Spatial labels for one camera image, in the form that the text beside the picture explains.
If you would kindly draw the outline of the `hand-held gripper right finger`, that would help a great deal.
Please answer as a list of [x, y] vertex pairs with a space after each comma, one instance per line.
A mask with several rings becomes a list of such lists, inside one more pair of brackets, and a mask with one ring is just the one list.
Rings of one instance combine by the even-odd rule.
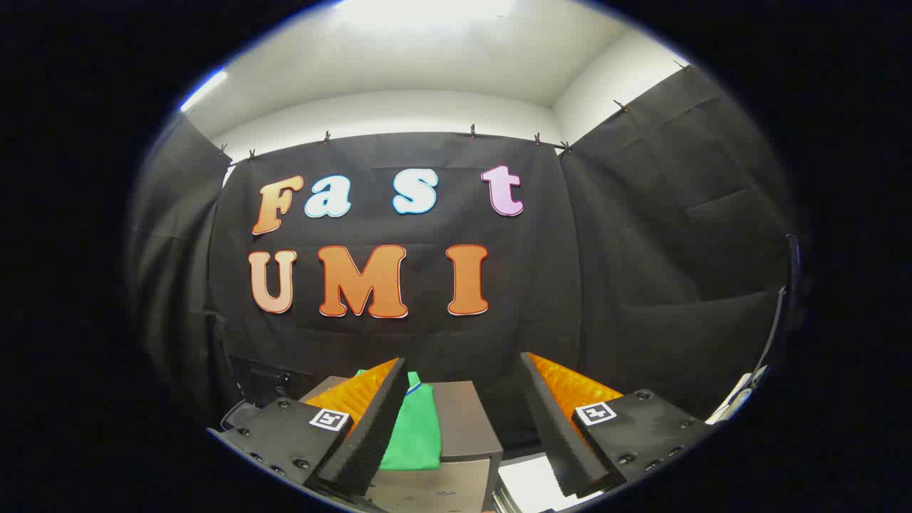
[[693, 451], [713, 431], [652, 390], [620, 393], [533, 353], [522, 392], [563, 494], [630, 486]]

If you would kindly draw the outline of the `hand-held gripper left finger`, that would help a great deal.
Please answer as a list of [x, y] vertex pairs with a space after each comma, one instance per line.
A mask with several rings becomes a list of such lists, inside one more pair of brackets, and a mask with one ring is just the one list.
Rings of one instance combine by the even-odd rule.
[[247, 394], [208, 434], [219, 445], [305, 494], [365, 499], [408, 390], [404, 358], [392, 358], [309, 398], [294, 398], [294, 373], [261, 370]]

